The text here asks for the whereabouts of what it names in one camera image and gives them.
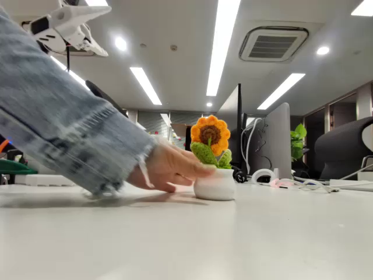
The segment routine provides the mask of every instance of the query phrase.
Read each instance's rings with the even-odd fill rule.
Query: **white pot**
[[[207,178],[198,178],[194,183],[196,197],[203,200],[233,200],[235,197],[235,182],[233,169],[217,169]]]

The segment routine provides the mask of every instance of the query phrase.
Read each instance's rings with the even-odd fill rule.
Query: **white desk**
[[[230,202],[134,188],[0,188],[0,279],[372,279],[373,194],[238,186]]]

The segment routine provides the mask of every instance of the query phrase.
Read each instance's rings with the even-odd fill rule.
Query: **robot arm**
[[[108,53],[93,39],[85,23],[110,11],[109,6],[63,6],[31,22],[30,31],[51,50],[65,51],[68,42],[77,50],[107,57]]]

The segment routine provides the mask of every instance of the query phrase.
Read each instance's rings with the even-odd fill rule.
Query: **brown flower center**
[[[211,138],[211,145],[217,144],[220,140],[220,131],[214,125],[207,125],[200,129],[201,142],[208,145],[209,138]]]

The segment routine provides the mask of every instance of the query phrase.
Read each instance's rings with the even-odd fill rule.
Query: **denim jacket sleeve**
[[[97,195],[119,189],[156,145],[61,70],[1,6],[0,133]]]

